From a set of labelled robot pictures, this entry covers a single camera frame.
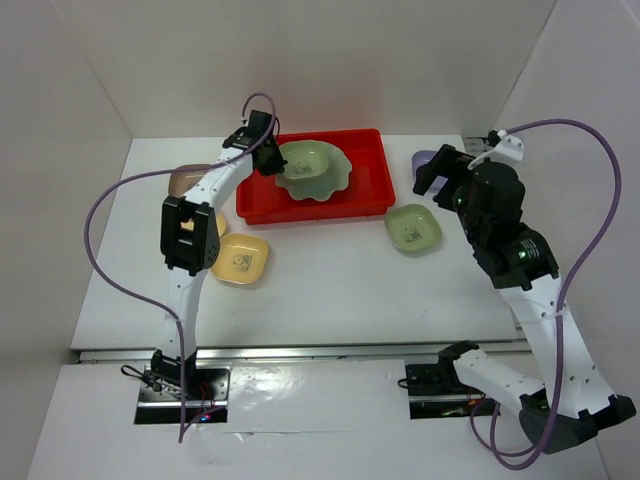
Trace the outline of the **green square panda plate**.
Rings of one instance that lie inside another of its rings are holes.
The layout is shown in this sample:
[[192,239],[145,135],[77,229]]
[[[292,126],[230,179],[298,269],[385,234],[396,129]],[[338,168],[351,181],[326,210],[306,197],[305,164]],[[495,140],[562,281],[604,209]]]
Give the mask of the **green square panda plate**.
[[321,176],[329,169],[327,148],[323,142],[300,140],[284,143],[280,152],[286,161],[281,177],[287,181],[305,181]]

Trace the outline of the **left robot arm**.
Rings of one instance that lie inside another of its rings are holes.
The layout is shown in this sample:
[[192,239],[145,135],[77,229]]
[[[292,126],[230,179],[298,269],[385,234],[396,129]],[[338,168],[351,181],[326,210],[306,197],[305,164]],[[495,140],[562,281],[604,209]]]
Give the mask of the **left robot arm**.
[[218,159],[184,194],[169,195],[161,208],[160,250],[168,268],[166,325],[151,360],[151,372],[176,399],[197,387],[196,319],[206,273],[220,253],[216,215],[254,172],[272,176],[286,161],[273,134],[273,114],[253,110],[224,140]]

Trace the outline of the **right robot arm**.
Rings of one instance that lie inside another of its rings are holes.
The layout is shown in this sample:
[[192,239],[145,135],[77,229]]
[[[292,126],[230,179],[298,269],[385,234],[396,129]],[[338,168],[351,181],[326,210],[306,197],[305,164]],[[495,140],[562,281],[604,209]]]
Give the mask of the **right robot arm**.
[[563,280],[546,239],[521,219],[525,186],[509,165],[444,144],[417,168],[414,193],[445,180],[436,204],[454,212],[473,257],[522,327],[541,379],[489,357],[470,341],[438,354],[436,379],[448,392],[464,386],[485,393],[513,412],[524,434],[550,455],[576,447],[636,414],[599,373],[569,306]]

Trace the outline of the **large green scalloped bowl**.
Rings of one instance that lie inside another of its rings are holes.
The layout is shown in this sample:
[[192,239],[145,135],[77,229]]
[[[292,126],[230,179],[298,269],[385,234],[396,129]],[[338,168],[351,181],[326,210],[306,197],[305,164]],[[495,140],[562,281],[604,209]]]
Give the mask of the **large green scalloped bowl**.
[[319,177],[305,181],[287,181],[278,174],[276,186],[287,191],[295,201],[315,200],[326,202],[338,191],[344,191],[349,186],[352,164],[345,153],[337,146],[323,142],[327,148],[329,169]]

